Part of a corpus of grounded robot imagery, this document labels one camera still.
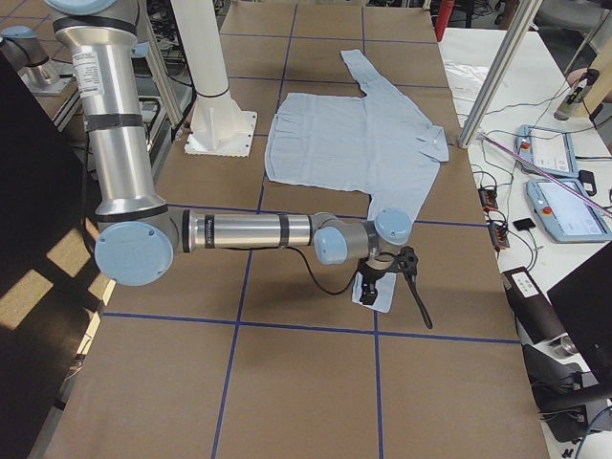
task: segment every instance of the red object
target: red object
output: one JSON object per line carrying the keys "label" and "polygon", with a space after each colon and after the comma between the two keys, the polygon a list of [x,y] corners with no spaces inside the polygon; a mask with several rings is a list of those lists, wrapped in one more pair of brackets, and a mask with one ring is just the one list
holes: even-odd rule
{"label": "red object", "polygon": [[447,29],[452,9],[455,6],[454,0],[442,0],[440,4],[440,11],[438,11],[438,18],[436,19],[436,40],[442,41],[444,37],[444,31]]}

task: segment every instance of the light blue joint cap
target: light blue joint cap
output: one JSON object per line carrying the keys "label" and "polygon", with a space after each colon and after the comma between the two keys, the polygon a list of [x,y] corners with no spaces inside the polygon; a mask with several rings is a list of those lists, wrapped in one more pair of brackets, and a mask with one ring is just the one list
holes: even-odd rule
{"label": "light blue joint cap", "polygon": [[106,10],[117,0],[45,0],[47,5],[66,14],[84,16]]}
{"label": "light blue joint cap", "polygon": [[2,36],[6,38],[36,38],[36,33],[32,29],[26,26],[12,26],[7,27],[5,30],[0,32]]}
{"label": "light blue joint cap", "polygon": [[146,57],[146,55],[148,54],[149,54],[149,42],[148,41],[139,43],[134,48],[132,48],[132,58],[133,59]]}
{"label": "light blue joint cap", "polygon": [[327,227],[315,233],[315,252],[322,265],[339,265],[346,261],[348,247],[338,229]]}
{"label": "light blue joint cap", "polygon": [[401,209],[386,208],[374,219],[378,235],[389,244],[403,246],[412,231],[410,217]]}
{"label": "light blue joint cap", "polygon": [[159,229],[142,222],[121,222],[105,229],[96,243],[100,270],[122,285],[145,285],[172,264],[174,250]]}

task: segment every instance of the brown table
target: brown table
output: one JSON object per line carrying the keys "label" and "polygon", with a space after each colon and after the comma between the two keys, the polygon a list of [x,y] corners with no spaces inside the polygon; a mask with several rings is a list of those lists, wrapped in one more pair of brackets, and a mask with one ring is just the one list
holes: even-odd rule
{"label": "brown table", "polygon": [[[184,134],[158,186],[173,205],[363,218],[363,194],[264,178],[287,93],[361,95],[342,49],[459,132],[426,11],[234,3],[222,43],[256,139],[247,159],[194,157]],[[409,243],[431,331],[403,282],[374,314],[318,291],[290,251],[197,251],[118,287],[46,457],[548,457],[467,152],[450,148]],[[307,254],[330,288],[354,270]]]}

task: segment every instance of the label on robot arm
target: label on robot arm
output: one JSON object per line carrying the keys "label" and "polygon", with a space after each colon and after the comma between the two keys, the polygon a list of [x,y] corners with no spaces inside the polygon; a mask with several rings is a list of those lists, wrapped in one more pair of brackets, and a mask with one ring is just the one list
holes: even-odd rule
{"label": "label on robot arm", "polygon": [[538,294],[536,286],[533,284],[531,279],[525,273],[513,274],[513,280],[518,287],[518,290],[523,294],[525,298],[535,296]]}
{"label": "label on robot arm", "polygon": [[80,96],[82,98],[102,96],[104,94],[104,84],[100,78],[98,53],[73,55],[73,63]]}

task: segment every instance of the wrinkled fabric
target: wrinkled fabric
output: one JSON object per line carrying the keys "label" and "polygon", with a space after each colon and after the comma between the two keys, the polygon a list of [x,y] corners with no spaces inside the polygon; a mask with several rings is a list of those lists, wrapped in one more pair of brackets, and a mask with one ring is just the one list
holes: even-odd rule
{"label": "wrinkled fabric", "polygon": [[[274,116],[266,148],[271,180],[371,195],[368,219],[400,208],[414,222],[448,161],[444,129],[434,126],[358,50],[342,51],[365,98],[289,94]],[[373,309],[388,312],[395,274],[377,282]],[[361,276],[353,301],[359,302]]]}

